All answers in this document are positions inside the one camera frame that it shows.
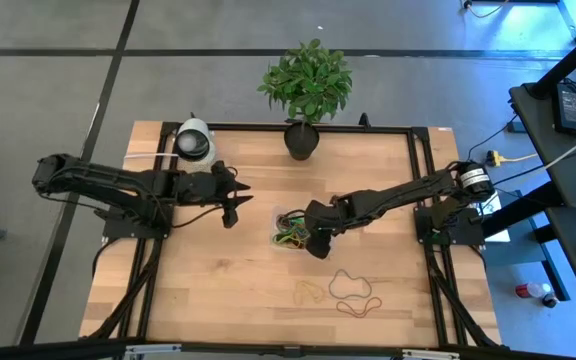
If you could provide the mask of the green plant in black pot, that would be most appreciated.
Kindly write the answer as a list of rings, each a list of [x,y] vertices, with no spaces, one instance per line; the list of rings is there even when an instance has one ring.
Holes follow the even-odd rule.
[[[293,159],[310,158],[320,141],[316,125],[346,108],[351,74],[344,52],[325,48],[317,38],[287,50],[267,67],[257,91],[269,106],[287,113],[284,144]]]

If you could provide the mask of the clear plastic bin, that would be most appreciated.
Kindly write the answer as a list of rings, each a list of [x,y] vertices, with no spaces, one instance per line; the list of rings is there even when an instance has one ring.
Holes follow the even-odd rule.
[[[278,228],[276,226],[277,216],[280,214],[286,214],[286,215],[289,215],[292,217],[292,223],[303,223],[305,225],[304,213],[305,213],[305,210],[302,210],[302,209],[295,209],[295,210],[288,210],[288,211],[281,211],[280,209],[277,209],[273,213],[271,236],[270,236],[270,240],[269,240],[269,245],[270,245],[270,249],[272,252],[274,252],[274,253],[299,253],[299,252],[303,252],[303,253],[308,253],[309,255],[311,255],[306,250],[306,245],[305,245],[304,249],[287,249],[287,248],[282,248],[280,246],[277,246],[276,242],[275,242],[275,235],[278,233]]]

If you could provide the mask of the yellow power plug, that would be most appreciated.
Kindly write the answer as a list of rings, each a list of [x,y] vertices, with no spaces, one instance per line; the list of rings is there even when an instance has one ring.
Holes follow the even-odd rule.
[[[506,158],[496,150],[489,150],[486,154],[485,163],[488,166],[500,167],[503,163],[521,162],[521,161],[525,161],[525,160],[534,158],[536,156],[537,156],[537,154],[533,153],[533,154],[525,155],[525,156],[521,156],[521,157]]]

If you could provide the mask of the white paper sheet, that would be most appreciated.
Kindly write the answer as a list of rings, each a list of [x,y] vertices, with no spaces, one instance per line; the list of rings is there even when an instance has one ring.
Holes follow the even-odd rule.
[[[480,213],[487,219],[495,211],[502,208],[499,193],[495,192],[494,195],[481,205]],[[494,235],[491,235],[485,239],[486,243],[508,243],[510,241],[510,236],[507,230],[500,231]]]

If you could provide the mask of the teal rubber band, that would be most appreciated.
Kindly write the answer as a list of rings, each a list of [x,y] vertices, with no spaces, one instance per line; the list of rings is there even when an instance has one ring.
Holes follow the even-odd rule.
[[[359,281],[365,286],[366,291],[364,293],[344,293],[344,294],[337,293],[335,291],[335,282],[339,278],[345,278],[349,281]],[[332,298],[337,299],[337,300],[368,299],[373,293],[373,286],[365,277],[362,277],[362,276],[353,277],[345,269],[338,269],[334,273],[332,279],[328,283],[327,288],[328,288],[329,295]]]

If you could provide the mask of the plastic bottle with red label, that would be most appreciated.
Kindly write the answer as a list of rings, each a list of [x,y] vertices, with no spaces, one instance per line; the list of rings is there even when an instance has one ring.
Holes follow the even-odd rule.
[[[519,298],[539,299],[542,305],[548,308],[554,308],[559,303],[559,299],[556,297],[554,290],[551,285],[547,283],[528,282],[517,285],[515,287],[515,294]]]

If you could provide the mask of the black crossbeam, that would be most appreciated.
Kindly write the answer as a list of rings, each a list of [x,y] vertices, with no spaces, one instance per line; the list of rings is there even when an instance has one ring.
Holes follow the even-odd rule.
[[[576,360],[551,354],[514,351],[506,347],[443,345],[436,348],[324,345],[259,345],[222,343],[145,342],[141,338],[80,339],[77,341],[0,347],[0,360],[100,360],[119,356],[168,353],[225,353],[305,356],[388,357],[395,360]]]

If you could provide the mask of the green rubber band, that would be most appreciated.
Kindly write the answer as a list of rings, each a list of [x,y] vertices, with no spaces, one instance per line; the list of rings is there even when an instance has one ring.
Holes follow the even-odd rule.
[[[310,233],[303,223],[290,223],[287,226],[280,224],[278,233],[275,235],[276,243],[297,242],[305,243],[310,237]]]

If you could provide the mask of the black power adapter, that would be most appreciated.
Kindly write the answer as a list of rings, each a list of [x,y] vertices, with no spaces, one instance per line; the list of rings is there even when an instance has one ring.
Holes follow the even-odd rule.
[[[560,83],[552,93],[554,130],[576,136],[576,90]]]

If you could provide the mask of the black desk leg frame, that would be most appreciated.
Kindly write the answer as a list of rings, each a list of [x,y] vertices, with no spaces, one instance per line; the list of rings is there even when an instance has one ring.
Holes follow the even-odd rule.
[[[508,243],[486,243],[483,258],[490,266],[512,266],[539,262],[561,301],[570,300],[564,281],[556,268],[546,243],[554,240],[554,231],[549,224],[539,227],[534,216],[550,205],[563,205],[559,190],[547,182],[527,194],[519,190],[498,189],[502,208],[484,220],[486,234],[494,235],[507,230]]]

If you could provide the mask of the black diagonal pole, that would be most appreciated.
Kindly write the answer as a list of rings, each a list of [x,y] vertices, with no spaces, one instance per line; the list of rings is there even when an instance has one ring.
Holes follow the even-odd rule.
[[[535,99],[544,99],[553,88],[576,69],[576,46],[536,83],[525,83],[523,87]]]

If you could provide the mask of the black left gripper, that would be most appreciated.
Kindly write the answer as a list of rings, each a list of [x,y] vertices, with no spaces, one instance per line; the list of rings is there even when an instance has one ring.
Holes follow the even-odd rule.
[[[225,228],[233,227],[238,221],[236,206],[252,199],[251,195],[237,196],[237,191],[250,190],[249,185],[236,181],[238,171],[217,161],[209,172],[188,173],[182,177],[181,192],[177,196],[178,206],[212,205],[223,211]]]

